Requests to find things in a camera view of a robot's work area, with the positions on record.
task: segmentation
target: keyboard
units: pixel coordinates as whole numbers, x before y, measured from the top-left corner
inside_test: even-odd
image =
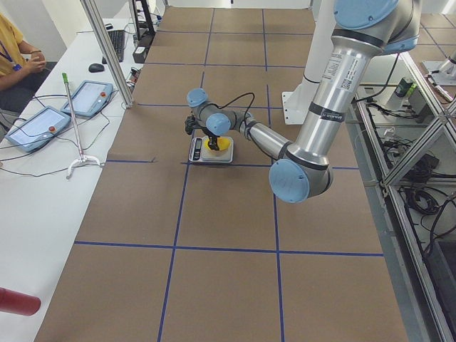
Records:
[[[124,30],[113,30],[108,31],[109,38],[113,43],[115,54],[119,62],[123,61],[123,50],[125,48],[125,31]],[[103,57],[101,63],[106,64],[106,59]]]

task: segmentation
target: tablet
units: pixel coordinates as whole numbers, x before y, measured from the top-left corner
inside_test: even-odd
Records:
[[[21,127],[10,130],[5,138],[25,152],[33,152],[49,143],[54,135],[59,134],[70,122],[68,115],[46,106]]]
[[[75,114],[84,118],[92,118],[109,100],[113,89],[111,83],[83,81],[71,96]],[[61,111],[71,114],[68,101]]]

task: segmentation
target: black mouse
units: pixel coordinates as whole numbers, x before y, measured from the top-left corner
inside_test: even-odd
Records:
[[[105,66],[104,66],[103,64],[94,63],[94,64],[90,64],[90,65],[88,66],[88,70],[89,70],[91,73],[99,73],[99,72],[105,70]]]

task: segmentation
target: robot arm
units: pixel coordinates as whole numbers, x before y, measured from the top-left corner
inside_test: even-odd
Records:
[[[335,3],[333,53],[295,142],[258,123],[250,113],[220,110],[202,89],[189,93],[189,106],[201,127],[215,135],[238,130],[277,159],[269,172],[274,194],[285,202],[302,202],[331,186],[327,154],[370,60],[414,48],[420,13],[421,0]]]

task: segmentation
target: person's hand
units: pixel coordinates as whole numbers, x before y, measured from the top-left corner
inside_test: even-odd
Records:
[[[41,71],[43,71],[45,66],[46,66],[46,61],[40,61],[39,56],[34,56],[26,62],[26,64],[24,65],[24,68],[29,73],[40,73]]]
[[[33,58],[33,57],[39,57],[40,61],[45,61],[46,59],[44,58],[44,55],[41,51],[37,51],[37,52],[33,52],[31,55],[30,55],[30,58]]]

